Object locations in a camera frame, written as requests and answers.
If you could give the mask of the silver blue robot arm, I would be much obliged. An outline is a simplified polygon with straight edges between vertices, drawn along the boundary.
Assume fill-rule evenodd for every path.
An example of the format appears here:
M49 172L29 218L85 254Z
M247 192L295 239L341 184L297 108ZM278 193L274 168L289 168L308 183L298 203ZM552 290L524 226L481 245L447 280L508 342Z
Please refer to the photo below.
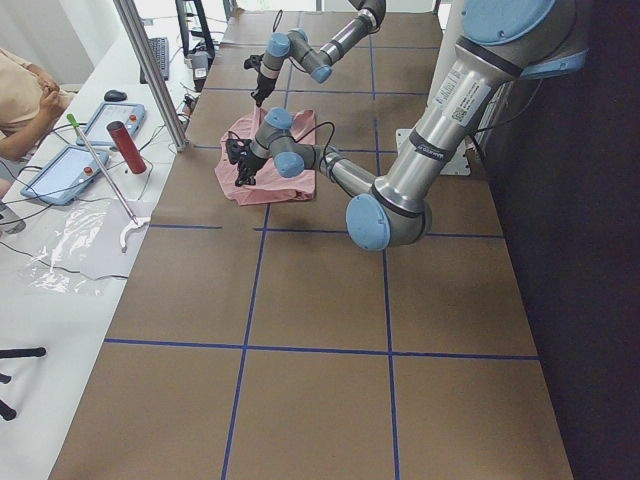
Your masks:
M583 67L591 11L588 1L466 1L455 60L385 175L373 175L330 146L297 141L292 115L278 107L251 138L226 141L236 182L253 184L267 163L284 178L318 171L350 196L346 224L359 247L380 251L414 243L431 227L430 186L477 131L496 91L508 82Z
M286 59L295 61L316 83L324 83L339 62L362 39L376 33L386 15L384 0L350 1L357 15L337 32L319 50L312 47L301 28L287 33L273 32L263 54L250 55L244 69L257 72L257 86L251 97L257 107L275 90L280 71Z

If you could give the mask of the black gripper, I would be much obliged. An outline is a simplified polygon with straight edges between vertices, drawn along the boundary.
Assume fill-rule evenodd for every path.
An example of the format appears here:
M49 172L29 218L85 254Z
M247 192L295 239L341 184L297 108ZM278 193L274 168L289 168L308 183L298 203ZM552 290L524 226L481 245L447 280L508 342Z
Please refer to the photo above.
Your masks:
M239 173L234 182L236 187L256 184L256 173L265 165L265 159L248 152L239 161Z
M275 79L267 77L261 73L258 74L256 90L251 93L251 97L255 101L255 105L257 107L262 106L262 103L269 97L269 93L275 89L275 86Z

